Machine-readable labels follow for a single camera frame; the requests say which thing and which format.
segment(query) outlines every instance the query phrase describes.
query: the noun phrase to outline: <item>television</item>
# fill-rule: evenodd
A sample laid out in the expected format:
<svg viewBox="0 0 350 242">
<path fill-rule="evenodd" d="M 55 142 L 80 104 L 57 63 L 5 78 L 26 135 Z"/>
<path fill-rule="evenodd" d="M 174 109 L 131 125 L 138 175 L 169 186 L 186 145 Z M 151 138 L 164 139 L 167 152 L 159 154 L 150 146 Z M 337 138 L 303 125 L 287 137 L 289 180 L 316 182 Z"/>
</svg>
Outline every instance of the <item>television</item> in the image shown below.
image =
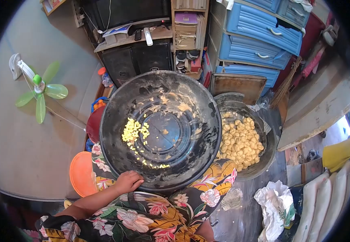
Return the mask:
<svg viewBox="0 0 350 242">
<path fill-rule="evenodd" d="M 170 0 L 82 0 L 81 7 L 101 31 L 133 22 L 161 21 L 171 15 Z"/>
</svg>

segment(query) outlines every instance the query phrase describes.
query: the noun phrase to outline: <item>black speaker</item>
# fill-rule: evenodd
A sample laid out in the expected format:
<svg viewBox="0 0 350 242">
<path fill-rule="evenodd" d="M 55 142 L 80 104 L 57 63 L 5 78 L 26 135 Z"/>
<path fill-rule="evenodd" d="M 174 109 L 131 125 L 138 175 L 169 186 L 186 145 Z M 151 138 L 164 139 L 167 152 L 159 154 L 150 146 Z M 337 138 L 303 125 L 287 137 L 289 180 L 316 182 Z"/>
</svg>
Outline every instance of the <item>black speaker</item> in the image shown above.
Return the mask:
<svg viewBox="0 0 350 242">
<path fill-rule="evenodd" d="M 120 87 L 131 77 L 136 76 L 132 62 L 132 47 L 115 47 L 101 55 L 105 68 L 116 87 Z"/>
<path fill-rule="evenodd" d="M 101 58 L 116 87 L 130 78 L 153 70 L 173 70 L 171 39 L 145 41 L 104 51 Z"/>
<path fill-rule="evenodd" d="M 169 40 L 154 40 L 152 46 L 145 41 L 132 46 L 133 58 L 138 64 L 140 74 L 153 70 L 172 70 Z"/>
</svg>

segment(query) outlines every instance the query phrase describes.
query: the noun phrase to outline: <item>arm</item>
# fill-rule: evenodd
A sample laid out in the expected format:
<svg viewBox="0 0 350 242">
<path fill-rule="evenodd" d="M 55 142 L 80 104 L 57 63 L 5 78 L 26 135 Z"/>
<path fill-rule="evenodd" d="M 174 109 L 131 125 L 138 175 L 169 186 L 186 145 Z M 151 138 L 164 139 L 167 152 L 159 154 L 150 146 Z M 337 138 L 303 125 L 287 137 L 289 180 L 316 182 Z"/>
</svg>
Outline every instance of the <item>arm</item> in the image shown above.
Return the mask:
<svg viewBox="0 0 350 242">
<path fill-rule="evenodd" d="M 143 177 L 135 171 L 122 173 L 116 183 L 93 195 L 83 197 L 55 216 L 69 215 L 76 219 L 86 219 L 96 211 L 107 206 L 120 195 L 133 192 L 144 182 Z"/>
</svg>

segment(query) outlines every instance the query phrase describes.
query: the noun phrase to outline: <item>blue plastic drawer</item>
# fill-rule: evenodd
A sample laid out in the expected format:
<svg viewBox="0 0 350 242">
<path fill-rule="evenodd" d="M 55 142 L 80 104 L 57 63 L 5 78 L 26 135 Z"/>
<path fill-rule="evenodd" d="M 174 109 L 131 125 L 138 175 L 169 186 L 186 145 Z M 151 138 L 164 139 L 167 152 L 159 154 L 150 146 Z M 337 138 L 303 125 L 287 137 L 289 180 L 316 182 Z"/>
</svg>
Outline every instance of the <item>blue plastic drawer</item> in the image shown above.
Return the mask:
<svg viewBox="0 0 350 242">
<path fill-rule="evenodd" d="M 226 30 L 262 40 L 299 55 L 302 33 L 281 25 L 276 27 L 276 24 L 276 17 L 258 9 L 234 3 L 232 10 L 228 12 Z"/>
<path fill-rule="evenodd" d="M 284 70 L 291 53 L 245 36 L 222 35 L 220 59 L 249 62 Z"/>
<path fill-rule="evenodd" d="M 305 11 L 300 3 L 294 3 L 289 0 L 282 0 L 277 14 L 290 21 L 305 27 L 310 13 Z"/>
<path fill-rule="evenodd" d="M 261 95 L 260 96 L 263 96 L 266 94 L 266 92 L 269 90 L 270 88 L 269 87 L 264 87 L 264 89 L 262 90 L 261 92 Z"/>
<path fill-rule="evenodd" d="M 277 12 L 277 8 L 280 3 L 280 0 L 245 0 L 245 1 L 253 3 L 257 6 L 260 6 L 266 10 L 269 10 L 274 14 Z"/>
<path fill-rule="evenodd" d="M 215 72 L 221 73 L 222 69 L 222 66 L 217 66 Z M 225 73 L 263 76 L 266 77 L 265 87 L 272 88 L 280 71 L 253 65 L 232 64 L 225 67 Z"/>
</svg>

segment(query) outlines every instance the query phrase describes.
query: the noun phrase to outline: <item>large black basin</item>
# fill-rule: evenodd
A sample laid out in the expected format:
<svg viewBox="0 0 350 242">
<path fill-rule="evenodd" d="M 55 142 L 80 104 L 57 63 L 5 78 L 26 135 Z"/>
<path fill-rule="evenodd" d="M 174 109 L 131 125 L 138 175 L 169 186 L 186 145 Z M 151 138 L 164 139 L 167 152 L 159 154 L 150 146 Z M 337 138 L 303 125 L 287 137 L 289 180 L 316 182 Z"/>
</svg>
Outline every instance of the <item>large black basin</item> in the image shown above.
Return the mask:
<svg viewBox="0 0 350 242">
<path fill-rule="evenodd" d="M 144 151 L 138 155 L 121 137 L 128 118 L 149 125 L 150 135 L 145 140 L 140 135 L 134 144 Z M 207 170 L 218 152 L 221 129 L 217 105 L 203 85 L 187 75 L 158 70 L 132 78 L 110 98 L 101 118 L 100 143 L 116 177 L 136 170 L 145 180 L 139 190 L 168 192 Z"/>
</svg>

